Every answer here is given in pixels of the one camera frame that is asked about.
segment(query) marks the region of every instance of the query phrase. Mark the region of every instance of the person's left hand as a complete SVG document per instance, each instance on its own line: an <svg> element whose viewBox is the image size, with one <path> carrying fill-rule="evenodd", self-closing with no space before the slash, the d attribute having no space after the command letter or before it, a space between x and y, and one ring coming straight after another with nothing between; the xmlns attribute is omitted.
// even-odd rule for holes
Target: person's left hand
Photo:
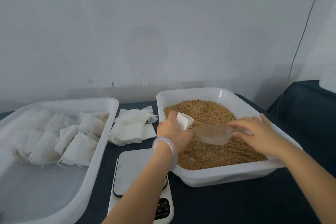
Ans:
<svg viewBox="0 0 336 224"><path fill-rule="evenodd" d="M167 137L173 142L177 152L181 152L187 147L193 137L193 132L190 128L185 131L181 130L177 124L176 117L177 112L171 111L165 122L160 121L157 127L157 136Z"/></svg>

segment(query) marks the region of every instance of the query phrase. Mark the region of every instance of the bracelet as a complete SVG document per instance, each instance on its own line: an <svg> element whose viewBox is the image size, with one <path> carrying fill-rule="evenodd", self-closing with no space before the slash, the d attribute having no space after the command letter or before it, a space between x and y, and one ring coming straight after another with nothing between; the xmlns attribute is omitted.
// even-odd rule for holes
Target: bracelet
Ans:
<svg viewBox="0 0 336 224"><path fill-rule="evenodd" d="M159 136L155 138L153 142L153 145L152 145L153 152L155 151L156 145L159 141L165 141L169 145L173 153L173 162L170 164L169 169L168 169L168 171L173 171L175 167L177 166L177 151L176 151L175 145L167 137Z"/></svg>

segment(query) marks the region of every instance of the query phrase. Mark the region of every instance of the stack of filter bags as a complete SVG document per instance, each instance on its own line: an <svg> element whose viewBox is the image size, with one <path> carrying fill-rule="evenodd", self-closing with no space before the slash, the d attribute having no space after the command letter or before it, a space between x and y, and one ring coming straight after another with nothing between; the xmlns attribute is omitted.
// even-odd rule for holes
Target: stack of filter bags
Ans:
<svg viewBox="0 0 336 224"><path fill-rule="evenodd" d="M26 119L7 135L5 149L38 165L50 163L89 166L109 112L93 112L70 118L47 109L29 110Z"/></svg>
<svg viewBox="0 0 336 224"><path fill-rule="evenodd" d="M121 109L115 118L108 140L118 146L140 143L145 139L156 137L152 123L158 120L153 114L152 106L141 110Z"/></svg>

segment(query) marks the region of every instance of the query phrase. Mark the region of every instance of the cable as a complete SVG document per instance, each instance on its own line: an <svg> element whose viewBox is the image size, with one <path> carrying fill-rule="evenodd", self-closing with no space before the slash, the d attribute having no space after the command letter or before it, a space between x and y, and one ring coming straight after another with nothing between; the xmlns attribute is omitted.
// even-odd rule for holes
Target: cable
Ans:
<svg viewBox="0 0 336 224"><path fill-rule="evenodd" d="M288 78L287 78L287 81L286 81L285 90L287 89L288 82L289 82L289 78L291 77L291 73L292 73L292 69L293 69L294 60L295 60L295 57L296 57L297 52L298 52L298 50L299 50L299 47L300 47L300 44L301 44L301 42L302 42L303 36L304 36L304 34L305 34L305 32L306 32L306 28L307 28L307 25L308 25L309 17L310 17L310 14L311 14L312 10L313 10L315 1L316 1L316 0L314 0L314 1L313 1L313 4L311 5L311 8L310 8L310 11L309 11L309 14L308 14L308 18L307 18L307 21L306 21L306 25L305 25L305 27L304 27L304 29L303 29L303 33L302 33L302 35L301 35L301 39L300 39L299 45L298 45L297 48L296 48L296 52L295 52L295 55L294 55L294 58L293 58L293 60L292 60L292 64L291 64L291 69L289 70ZM280 99L279 99L279 102L278 102L278 104L277 104L277 106L276 106L275 117L278 117L279 105L280 105L280 102L281 102L281 99L282 99L282 96L283 96L284 93L285 93L285 92L283 92L283 93L281 94Z"/></svg>

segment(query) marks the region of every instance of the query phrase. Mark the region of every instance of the plastic scoop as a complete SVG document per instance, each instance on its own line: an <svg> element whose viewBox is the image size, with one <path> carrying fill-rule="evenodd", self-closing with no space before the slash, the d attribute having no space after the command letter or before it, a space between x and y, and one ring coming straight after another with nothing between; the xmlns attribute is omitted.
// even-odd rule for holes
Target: plastic scoop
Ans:
<svg viewBox="0 0 336 224"><path fill-rule="evenodd" d="M233 128L225 124L197 126L192 130L199 137L196 139L197 141L214 145L225 145L232 137L233 132L244 131L243 128Z"/></svg>

